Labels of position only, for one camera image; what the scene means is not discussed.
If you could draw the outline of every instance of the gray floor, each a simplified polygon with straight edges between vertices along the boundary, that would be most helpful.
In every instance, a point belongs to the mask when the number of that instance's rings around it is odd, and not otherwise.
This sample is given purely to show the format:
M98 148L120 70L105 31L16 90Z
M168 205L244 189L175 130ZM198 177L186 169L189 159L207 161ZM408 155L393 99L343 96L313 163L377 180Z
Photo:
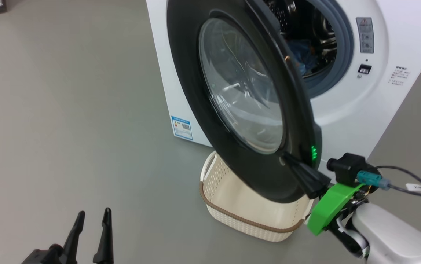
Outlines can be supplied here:
M9 7L0 15L0 264L62 244L82 209L78 262L91 263L106 206L118 264L356 263L330 234L302 228L273 244L208 214L198 174L211 149L172 135L145 1ZM370 160L421 175L421 75ZM421 230L421 199L378 191L372 200Z

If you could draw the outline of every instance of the white plastic basket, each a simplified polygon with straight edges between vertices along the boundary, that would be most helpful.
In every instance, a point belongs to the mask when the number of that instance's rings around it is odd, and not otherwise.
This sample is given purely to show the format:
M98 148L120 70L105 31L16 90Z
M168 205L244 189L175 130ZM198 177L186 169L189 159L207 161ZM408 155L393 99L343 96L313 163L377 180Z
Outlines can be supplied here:
M200 192L217 221L271 242L286 239L300 227L313 204L306 196L289 204L269 201L246 186L215 151L202 168Z

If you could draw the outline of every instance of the black cable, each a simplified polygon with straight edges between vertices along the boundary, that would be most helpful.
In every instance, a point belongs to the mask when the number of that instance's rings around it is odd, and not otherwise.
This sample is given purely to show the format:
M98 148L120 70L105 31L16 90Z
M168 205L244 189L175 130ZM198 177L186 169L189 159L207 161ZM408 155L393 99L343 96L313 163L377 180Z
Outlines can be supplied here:
M392 189L395 189L395 190L397 190L397 191L400 191L400 192L404 192L404 193L407 193L407 194L412 194L412 195L416 195L416 196L421 197L421 193L419 193L419 192L412 192L412 191L408 191L408 190L406 190L406 189L403 189L403 188L400 188L400 187L394 186L394 185L392 185L392 184L388 184L388 187L390 187L390 188L392 188Z
M406 174L410 175L410 176L411 176L411 177L413 177L415 180L417 180L418 182L420 182L420 183L421 183L421 178L419 178L417 175L415 175L414 173L410 172L409 170L407 170L407 169L403 169L403 168L401 168L401 167L396 167L396 166L377 166L377 167L375 167L375 169L397 169L397 170L399 170L400 172L404 172L404 173L406 173Z

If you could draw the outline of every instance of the green led light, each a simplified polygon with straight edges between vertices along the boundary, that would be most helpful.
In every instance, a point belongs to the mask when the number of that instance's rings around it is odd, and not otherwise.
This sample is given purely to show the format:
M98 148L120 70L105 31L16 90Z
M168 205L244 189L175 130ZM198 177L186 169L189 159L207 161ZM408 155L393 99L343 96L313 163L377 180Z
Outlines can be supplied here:
M311 146L311 160L316 160L318 157L318 153L316 152L315 146Z

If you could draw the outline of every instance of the blue connector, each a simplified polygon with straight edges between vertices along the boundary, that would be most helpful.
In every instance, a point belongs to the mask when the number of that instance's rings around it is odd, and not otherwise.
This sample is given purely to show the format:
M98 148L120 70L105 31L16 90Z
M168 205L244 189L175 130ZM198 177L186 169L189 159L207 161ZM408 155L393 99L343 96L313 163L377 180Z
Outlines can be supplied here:
M390 189L390 186L388 186L390 184L390 180L382 178L380 174L361 170L358 173L358 181L365 185L373 185L380 189L384 189L385 191L388 191Z

